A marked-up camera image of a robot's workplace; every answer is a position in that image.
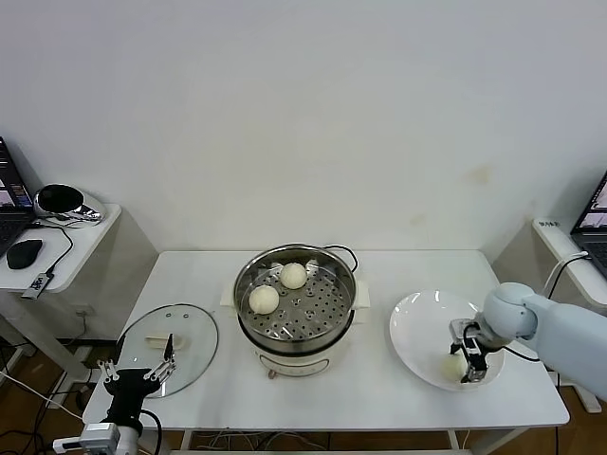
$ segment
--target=cable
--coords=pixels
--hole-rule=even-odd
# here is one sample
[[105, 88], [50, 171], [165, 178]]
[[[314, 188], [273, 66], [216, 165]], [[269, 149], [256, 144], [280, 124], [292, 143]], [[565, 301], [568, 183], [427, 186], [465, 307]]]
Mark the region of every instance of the cable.
[[262, 440], [261, 440], [261, 441], [260, 441], [260, 442], [257, 444], [257, 446], [255, 447], [255, 451], [259, 450], [259, 449], [260, 449], [260, 448], [261, 448], [261, 447], [264, 445], [264, 443], [265, 443], [265, 442], [266, 442], [268, 439], [270, 439], [270, 438], [271, 438], [273, 435], [275, 435], [275, 434], [278, 434], [278, 433], [276, 433], [276, 432], [269, 433], [269, 434], [268, 434], [268, 436], [266, 436], [264, 439], [262, 439]]
[[10, 374], [9, 363], [7, 362], [7, 358], [4, 357], [4, 346], [0, 348], [0, 358], [2, 358], [3, 369], [6, 370], [8, 374]]
[[[59, 373], [59, 376], [57, 376], [57, 378], [51, 383], [51, 385], [48, 388], [48, 390], [46, 391], [46, 393], [51, 393], [52, 390], [53, 390], [53, 388], [55, 387], [55, 385], [57, 385], [58, 382], [59, 382], [59, 384], [57, 385], [57, 387], [60, 388], [62, 386], [62, 384], [64, 383], [64, 381], [65, 381], [65, 376], [63, 375], [63, 372], [61, 372], [61, 373]], [[38, 450], [38, 445], [37, 445], [36, 438], [35, 438], [34, 435], [39, 434], [38, 433], [38, 429], [39, 429], [40, 425], [42, 424], [42, 421], [45, 418], [46, 410], [48, 410], [48, 408], [46, 407], [46, 403], [43, 401], [40, 404], [40, 407], [38, 408], [38, 411], [36, 412], [36, 417], [34, 418], [33, 435], [29, 438], [28, 443], [23, 448], [23, 450], [21, 450], [21, 454], [20, 455], [23, 455], [23, 454], [26, 453], [26, 451], [28, 450], [29, 445], [31, 444], [32, 441], [34, 442], [34, 450], [35, 450], [36, 453], [38, 453], [38, 451], [39, 451]], [[44, 438], [41, 437], [41, 441], [42, 441], [42, 447], [44, 448], [46, 446]]]
[[326, 450], [326, 447], [321, 446], [320, 444], [316, 444], [313, 443], [312, 441], [310, 441], [309, 439], [303, 437], [301, 434], [297, 434], [297, 433], [290, 433], [290, 432], [285, 432], [285, 431], [281, 431], [278, 432], [276, 434], [274, 434], [271, 438], [269, 438], [269, 440], [266, 443], [266, 446], [264, 447], [264, 450], [268, 450], [270, 445], [272, 444], [272, 442], [278, 438], [279, 436], [291, 436], [293, 438], [297, 438], [300, 441], [304, 441], [306, 444], [308, 444], [309, 446], [313, 446], [315, 448], [319, 448], [321, 450]]
[[48, 403], [52, 403], [53, 405], [59, 407], [60, 409], [64, 410], [65, 412], [67, 412], [69, 415], [76, 417], [78, 420], [82, 421], [82, 417], [78, 414], [75, 414], [74, 412], [72, 412], [71, 410], [69, 410], [68, 408], [64, 408], [62, 405], [60, 405], [59, 403], [55, 403], [53, 400], [51, 400], [50, 398], [46, 398], [44, 395], [42, 395], [41, 393], [35, 391], [32, 387], [30, 387], [27, 384], [24, 384], [23, 382], [21, 382], [19, 379], [15, 379], [14, 377], [12, 377], [9, 374], [4, 373], [3, 371], [0, 370], [0, 374], [2, 374], [3, 376], [5, 376], [6, 378], [10, 379], [12, 382], [14, 382], [15, 384], [19, 384], [23, 387], [25, 387], [26, 389], [28, 389], [29, 391], [31, 391], [32, 393], [38, 395], [40, 398], [42, 398], [43, 400], [47, 401]]
[[566, 266], [567, 261], [569, 261], [571, 259], [576, 259], [576, 258], [585, 258], [587, 256], [588, 256], [588, 251], [582, 251], [580, 253], [573, 253], [573, 254], [567, 256], [566, 258], [558, 261], [557, 264], [552, 268], [552, 271], [550, 272], [550, 275], [548, 276], [546, 283], [543, 285], [542, 293], [540, 295], [546, 296], [546, 293], [548, 292], [552, 279], [556, 275], [557, 271], [561, 269], [561, 267]]
[[86, 314], [79, 314], [78, 316], [80, 316], [83, 319], [83, 330], [78, 335], [76, 335], [75, 337], [70, 339], [66, 344], [64, 344], [64, 346], [69, 346], [77, 339], [84, 337], [84, 334], [86, 334], [86, 330], [87, 330], [86, 329]]
[[227, 433], [224, 434], [224, 431], [219, 431], [219, 433], [215, 434], [215, 435], [201, 435], [201, 434], [195, 434], [194, 437], [196, 438], [212, 438], [211, 442], [208, 445], [203, 445], [203, 446], [196, 446], [196, 448], [210, 448], [210, 449], [219, 449], [219, 450], [225, 450], [224, 447], [217, 447], [215, 446], [215, 444], [217, 443], [217, 441], [221, 438], [231, 438], [231, 437], [243, 437], [247, 440], [248, 445], [250, 446], [251, 450], [255, 450], [255, 446], [256, 444], [254, 444], [251, 440], [250, 437], [252, 436], [258, 436], [260, 434], [267, 434], [266, 431], [255, 431], [255, 432], [250, 432], [250, 433], [246, 433], [244, 431], [236, 431], [233, 433]]
[[559, 273], [557, 274], [557, 278], [554, 280], [554, 284], [552, 284], [552, 288], [550, 289], [550, 292], [548, 293], [548, 296], [547, 296], [548, 299], [552, 298], [552, 294], [554, 294], [554, 291], [557, 288], [557, 284], [559, 283], [559, 278], [562, 275], [562, 271], [565, 268], [567, 268], [567, 266], [570, 265], [572, 262], [579, 261], [580, 259], [590, 259], [590, 258], [586, 254], [586, 256], [578, 256], [577, 258], [570, 259], [565, 264], [563, 264], [562, 269], [559, 270]]
[[29, 229], [42, 229], [42, 228], [58, 229], [62, 232], [64, 237], [69, 242], [69, 247], [67, 248], [67, 250], [64, 251], [64, 253], [59, 258], [57, 258], [57, 260], [46, 270], [45, 274], [48, 277], [50, 277], [53, 274], [53, 270], [55, 270], [55, 265], [57, 265], [59, 263], [59, 261], [61, 259], [63, 259], [65, 257], [65, 255], [67, 253], [69, 253], [71, 251], [71, 249], [74, 247], [74, 242], [72, 241], [71, 237], [69, 235], [67, 235], [67, 232], [65, 232], [65, 229], [63, 229], [61, 226], [49, 226], [49, 225], [43, 225], [41, 223], [31, 223], [27, 226], [27, 228], [29, 228]]
[[162, 446], [162, 424], [160, 424], [160, 419], [153, 412], [147, 409], [141, 410], [142, 414], [149, 415], [156, 422], [156, 428], [158, 430], [158, 438], [156, 439], [156, 449], [154, 450], [154, 455], [158, 455], [160, 453], [160, 447]]
[[347, 251], [348, 253], [350, 253], [350, 256], [352, 256], [352, 259], [354, 259], [354, 267], [352, 267], [352, 273], [357, 271], [357, 268], [359, 268], [359, 260], [357, 259], [357, 255], [354, 254], [354, 251], [352, 251], [347, 246], [343, 246], [343, 245], [329, 245], [329, 246], [326, 246], [324, 249], [330, 249], [330, 248], [343, 249], [344, 251]]
[[[570, 256], [570, 258], [571, 259], [566, 259], [566, 260], [559, 261], [559, 263], [556, 264], [554, 266], [554, 268], [552, 269], [552, 272], [550, 272], [550, 276], [548, 277], [548, 280], [546, 280], [546, 284], [543, 287], [543, 295], [545, 295], [546, 288], [547, 288], [548, 284], [550, 283], [550, 280], [552, 279], [552, 276], [554, 275], [554, 273], [556, 272], [556, 270], [559, 269], [559, 267], [561, 267], [559, 269], [559, 273], [557, 273], [557, 278], [555, 278], [554, 282], [552, 283], [552, 287], [550, 288], [550, 292], [546, 296], [547, 299], [551, 299], [552, 298], [552, 294], [554, 294], [554, 290], [557, 288], [557, 284], [559, 283], [559, 279], [561, 278], [562, 271], [565, 268], [567, 268], [568, 265], [570, 265], [571, 263], [573, 263], [575, 261], [579, 261], [580, 259], [590, 259], [588, 257], [588, 253], [586, 251], [582, 251], [581, 253], [572, 254]], [[514, 354], [514, 355], [516, 355], [516, 356], [518, 356], [520, 358], [523, 358], [524, 360], [527, 360], [529, 362], [540, 362], [540, 360], [538, 358], [527, 357], [526, 355], [523, 355], [521, 353], [517, 353], [512, 348], [508, 348], [507, 346], [505, 346], [504, 349], [506, 349], [509, 353], [512, 353], [512, 354]]]
[[[561, 395], [561, 374], [557, 373], [557, 393], [559, 395]], [[559, 455], [560, 452], [560, 448], [559, 448], [559, 427], [554, 427], [554, 435], [555, 435], [555, 440], [554, 440], [554, 448], [555, 448], [555, 454]]]
[[26, 341], [25, 343], [19, 343], [19, 344], [0, 344], [0, 347], [2, 348], [20, 348], [21, 346], [26, 346], [27, 344], [31, 344], [31, 341]]
[[464, 438], [464, 442], [462, 443], [462, 450], [464, 450], [466, 448], [466, 441], [468, 440], [469, 436], [470, 436], [470, 430], [468, 430], [468, 432], [466, 433], [466, 437]]
[[5, 431], [2, 434], [0, 434], [0, 438], [3, 438], [5, 436], [7, 436], [9, 434], [13, 434], [13, 433], [20, 434], [22, 436], [29, 436], [30, 438], [37, 437], [37, 438], [40, 438], [40, 442], [42, 443], [42, 445], [44, 445], [44, 443], [45, 443], [45, 440], [43, 439], [43, 437], [40, 433], [31, 433], [29, 431], [22, 431], [21, 429], [10, 429], [8, 431]]
[[509, 348], [507, 346], [504, 346], [504, 349], [506, 349], [509, 353], [516, 355], [517, 357], [520, 357], [528, 362], [541, 362], [541, 360], [539, 360], [538, 358], [532, 358], [532, 357], [527, 357], [524, 354], [521, 353], [517, 353], [516, 351], [514, 351], [512, 348]]

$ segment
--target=steamed bun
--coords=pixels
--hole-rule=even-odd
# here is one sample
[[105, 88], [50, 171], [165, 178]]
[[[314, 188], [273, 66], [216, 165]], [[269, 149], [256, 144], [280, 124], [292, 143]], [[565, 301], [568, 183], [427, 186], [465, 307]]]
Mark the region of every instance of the steamed bun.
[[461, 350], [455, 354], [445, 354], [441, 371], [449, 381], [460, 382], [467, 369], [468, 362]]
[[256, 315], [268, 315], [278, 307], [278, 292], [272, 286], [259, 286], [248, 296], [248, 306]]
[[280, 278], [284, 287], [299, 289], [307, 281], [307, 272], [303, 265], [291, 263], [283, 267]]

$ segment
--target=white cable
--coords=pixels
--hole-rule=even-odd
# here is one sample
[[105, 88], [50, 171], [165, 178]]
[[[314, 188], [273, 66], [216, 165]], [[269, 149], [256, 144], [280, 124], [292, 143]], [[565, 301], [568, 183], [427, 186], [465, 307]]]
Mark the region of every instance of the white cable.
[[464, 442], [462, 443], [462, 450], [464, 450], [466, 448], [466, 441], [468, 440], [469, 436], [470, 436], [470, 430], [468, 430], [468, 432], [466, 433], [466, 437], [464, 438]]
[[546, 283], [543, 286], [542, 293], [540, 295], [546, 297], [548, 290], [552, 287], [552, 279], [561, 271], [561, 268], [567, 262], [571, 261], [572, 259], [584, 258], [586, 256], [588, 256], [588, 251], [581, 251], [579, 253], [570, 254], [566, 258], [558, 261], [557, 264], [553, 267], [552, 271], [550, 272], [550, 275], [548, 276], [548, 279], [546, 280]]
[[304, 441], [306, 444], [308, 444], [309, 446], [313, 446], [315, 448], [319, 448], [320, 450], [326, 450], [326, 447], [323, 447], [319, 444], [313, 443], [312, 441], [310, 441], [309, 439], [307, 439], [306, 437], [302, 436], [301, 434], [297, 434], [297, 433], [289, 433], [286, 431], [281, 431], [280, 433], [276, 433], [274, 436], [272, 436], [271, 438], [269, 438], [269, 441], [267, 441], [266, 443], [266, 447], [264, 448], [264, 450], [268, 450], [270, 444], [272, 444], [272, 442], [278, 438], [279, 436], [291, 436], [294, 438], [298, 438], [301, 441]]
[[207, 450], [224, 450], [221, 447], [211, 447], [211, 446], [196, 446], [196, 448], [206, 448]]
[[224, 431], [219, 431], [219, 433], [212, 435], [212, 436], [208, 436], [208, 435], [201, 435], [201, 434], [195, 434], [194, 437], [198, 437], [198, 438], [212, 438], [211, 442], [209, 443], [208, 446], [197, 446], [196, 448], [208, 448], [208, 447], [212, 447], [212, 448], [220, 448], [220, 447], [216, 447], [215, 445], [217, 444], [217, 442], [219, 441], [219, 439], [221, 438], [229, 438], [232, 436], [242, 436], [244, 437], [248, 444], [251, 446], [251, 449], [255, 448], [255, 445], [253, 444], [253, 442], [250, 440], [249, 436], [257, 436], [260, 434], [266, 434], [266, 431], [255, 431], [252, 433], [245, 433], [243, 431], [239, 431], [239, 432], [235, 432], [235, 433], [224, 433]]
[[48, 403], [52, 403], [53, 405], [59, 407], [61, 410], [64, 410], [65, 412], [67, 412], [69, 415], [76, 417], [78, 420], [80, 420], [81, 422], [83, 422], [83, 419], [80, 415], [75, 414], [74, 412], [72, 412], [71, 410], [64, 408], [63, 406], [61, 406], [59, 403], [55, 403], [53, 400], [46, 398], [44, 395], [42, 395], [41, 393], [38, 393], [37, 391], [35, 391], [32, 387], [30, 387], [27, 384], [24, 384], [23, 382], [21, 382], [18, 379], [15, 379], [14, 377], [4, 373], [2, 370], [0, 370], [0, 374], [2, 374], [3, 376], [5, 376], [6, 378], [10, 379], [12, 382], [19, 384], [22, 387], [25, 387], [26, 389], [28, 389], [29, 391], [31, 391], [32, 393], [35, 393], [36, 395], [38, 395], [40, 398], [42, 398], [43, 400], [45, 400]]

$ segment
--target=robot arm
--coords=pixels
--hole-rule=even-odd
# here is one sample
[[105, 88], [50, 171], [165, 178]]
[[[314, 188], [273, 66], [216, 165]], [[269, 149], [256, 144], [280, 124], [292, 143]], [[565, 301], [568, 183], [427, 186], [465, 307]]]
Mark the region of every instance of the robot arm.
[[485, 355], [516, 339], [547, 366], [607, 400], [607, 318], [590, 310], [507, 282], [487, 295], [475, 319], [452, 321], [451, 335], [451, 353], [462, 348], [469, 363], [463, 382], [481, 380], [487, 370]]
[[116, 370], [114, 362], [98, 362], [103, 385], [112, 404], [107, 417], [98, 424], [86, 424], [80, 436], [53, 442], [55, 453], [84, 449], [90, 455], [133, 455], [138, 452], [138, 439], [143, 431], [139, 421], [143, 400], [159, 390], [175, 370], [173, 335], [169, 335], [162, 361], [153, 369]]

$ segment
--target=glass lid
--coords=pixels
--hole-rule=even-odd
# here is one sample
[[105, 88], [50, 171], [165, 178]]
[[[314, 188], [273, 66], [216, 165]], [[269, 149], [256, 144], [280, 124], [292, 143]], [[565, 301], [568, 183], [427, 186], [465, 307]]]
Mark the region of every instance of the glass lid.
[[159, 398], [192, 384], [209, 368], [219, 333], [212, 316], [202, 308], [177, 303], [157, 308], [131, 325], [121, 337], [117, 370], [155, 368], [162, 361], [169, 335], [173, 334], [175, 370], [156, 393]]

